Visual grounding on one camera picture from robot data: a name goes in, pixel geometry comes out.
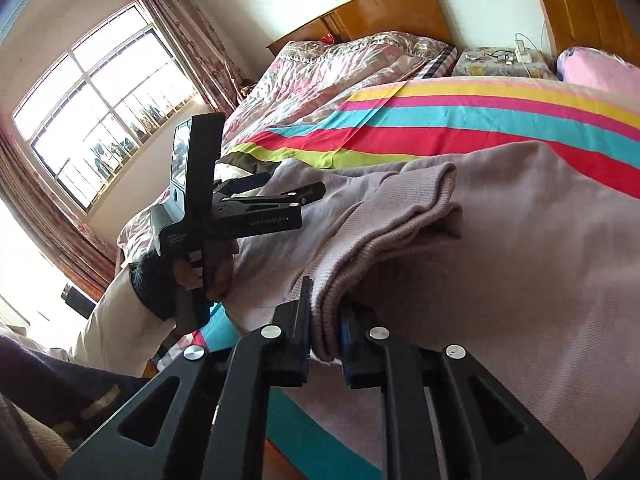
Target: nightstand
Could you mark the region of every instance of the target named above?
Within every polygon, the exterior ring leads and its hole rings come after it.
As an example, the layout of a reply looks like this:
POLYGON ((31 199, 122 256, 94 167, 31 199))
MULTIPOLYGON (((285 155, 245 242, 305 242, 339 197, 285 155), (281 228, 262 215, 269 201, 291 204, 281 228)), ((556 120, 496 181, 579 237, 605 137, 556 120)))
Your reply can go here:
POLYGON ((542 54, 537 50, 529 50, 532 62, 523 65, 514 54, 513 48, 476 48, 474 50, 465 50, 460 56, 456 67, 453 69, 452 76, 464 75, 497 75, 511 77, 529 77, 536 79, 558 80, 556 76, 549 70, 542 54))

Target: phone screen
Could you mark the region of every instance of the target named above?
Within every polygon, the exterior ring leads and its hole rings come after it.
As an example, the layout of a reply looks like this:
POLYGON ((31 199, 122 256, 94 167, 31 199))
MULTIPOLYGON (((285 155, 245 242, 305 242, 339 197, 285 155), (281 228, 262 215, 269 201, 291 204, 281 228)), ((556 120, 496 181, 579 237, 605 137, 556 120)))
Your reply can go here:
POLYGON ((174 154, 171 163, 171 180, 181 187, 185 187, 187 179, 187 154, 189 153, 189 123, 180 124, 175 129, 174 154))

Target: hand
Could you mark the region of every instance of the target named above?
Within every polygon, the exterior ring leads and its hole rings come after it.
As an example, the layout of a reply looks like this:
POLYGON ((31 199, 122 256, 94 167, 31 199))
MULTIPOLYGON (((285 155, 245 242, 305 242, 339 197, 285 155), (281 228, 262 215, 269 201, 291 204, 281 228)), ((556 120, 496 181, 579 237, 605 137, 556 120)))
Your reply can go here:
POLYGON ((178 285, 191 290, 202 287, 202 273, 205 273, 207 299, 222 301, 231 288, 234 272, 234 255, 240 252, 236 240, 223 244, 206 244, 204 269, 195 269, 186 260, 174 263, 174 278, 178 285))

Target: black clamp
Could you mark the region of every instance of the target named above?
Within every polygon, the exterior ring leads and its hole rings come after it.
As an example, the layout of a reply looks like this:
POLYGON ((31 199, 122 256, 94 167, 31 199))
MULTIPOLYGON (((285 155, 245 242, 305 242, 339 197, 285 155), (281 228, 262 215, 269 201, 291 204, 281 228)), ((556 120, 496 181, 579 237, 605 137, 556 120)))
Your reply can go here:
MULTIPOLYGON (((262 478, 270 387, 306 382, 311 285, 304 278, 300 300, 278 306, 233 351, 187 348, 76 450, 60 480, 262 478)), ((385 479, 584 480, 462 346, 413 346, 350 300, 339 321, 347 383, 382 391, 385 479)))
POLYGON ((316 182, 276 196, 233 197, 264 186, 271 175, 213 180, 214 164, 222 152, 224 123, 225 115, 214 112, 178 125, 169 196, 149 209, 158 255, 202 268, 203 286, 192 290, 176 287, 175 325, 183 334, 209 322, 207 277, 232 257, 232 240, 298 229, 302 227, 300 208, 324 196, 324 184, 316 182))

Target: wooden headboard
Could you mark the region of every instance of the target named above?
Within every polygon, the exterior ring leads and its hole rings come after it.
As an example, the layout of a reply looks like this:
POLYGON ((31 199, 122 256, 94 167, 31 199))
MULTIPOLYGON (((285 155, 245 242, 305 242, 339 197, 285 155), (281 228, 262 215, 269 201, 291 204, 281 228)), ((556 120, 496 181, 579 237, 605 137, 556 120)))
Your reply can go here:
POLYGON ((289 41, 317 41, 331 34, 336 43, 344 43, 388 30, 452 43, 436 0, 351 0, 274 41, 268 49, 276 56, 289 41))
POLYGON ((540 0, 554 56, 590 46, 640 65, 640 37, 613 0, 540 0))

